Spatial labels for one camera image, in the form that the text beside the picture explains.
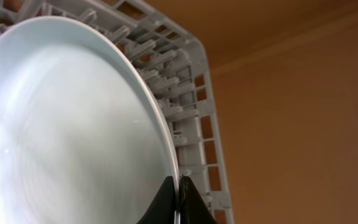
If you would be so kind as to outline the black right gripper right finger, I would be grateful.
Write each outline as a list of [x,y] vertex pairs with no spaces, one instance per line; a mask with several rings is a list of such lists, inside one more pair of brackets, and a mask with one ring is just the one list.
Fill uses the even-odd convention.
[[180,178],[179,212],[181,224],[217,224],[188,176]]

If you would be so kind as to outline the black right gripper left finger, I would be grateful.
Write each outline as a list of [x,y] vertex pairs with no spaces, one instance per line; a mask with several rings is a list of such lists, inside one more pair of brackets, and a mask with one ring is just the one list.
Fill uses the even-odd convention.
[[175,210],[174,181],[172,176],[168,176],[137,224],[172,224],[175,219]]

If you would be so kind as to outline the light blue plate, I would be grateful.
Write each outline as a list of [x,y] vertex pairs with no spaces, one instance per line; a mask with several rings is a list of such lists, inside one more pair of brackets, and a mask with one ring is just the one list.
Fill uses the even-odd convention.
[[0,223],[137,223],[178,165],[124,54],[58,16],[0,35]]

